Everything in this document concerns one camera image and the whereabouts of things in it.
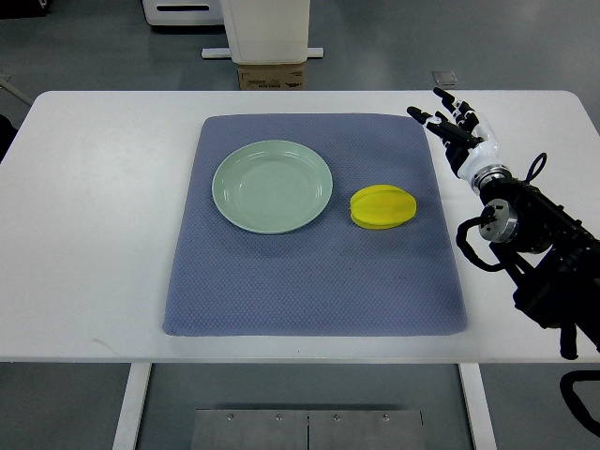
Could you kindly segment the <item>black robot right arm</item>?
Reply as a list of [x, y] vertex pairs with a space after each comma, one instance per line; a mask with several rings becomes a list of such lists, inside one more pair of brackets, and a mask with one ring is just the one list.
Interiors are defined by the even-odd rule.
[[540, 154], [523, 180], [501, 164], [475, 172], [484, 209], [459, 225], [457, 246], [480, 269], [505, 271], [516, 309], [560, 330], [560, 354], [575, 360], [578, 333], [599, 343], [599, 241], [533, 186], [546, 160]]

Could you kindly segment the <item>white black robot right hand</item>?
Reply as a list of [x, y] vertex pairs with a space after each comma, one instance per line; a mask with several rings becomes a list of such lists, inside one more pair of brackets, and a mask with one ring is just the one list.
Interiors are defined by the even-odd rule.
[[407, 113], [441, 139], [453, 174], [477, 190], [485, 173], [503, 170], [498, 141], [485, 118], [468, 102], [439, 87], [433, 93], [441, 99], [451, 118], [441, 112], [429, 114], [414, 106], [408, 107]]

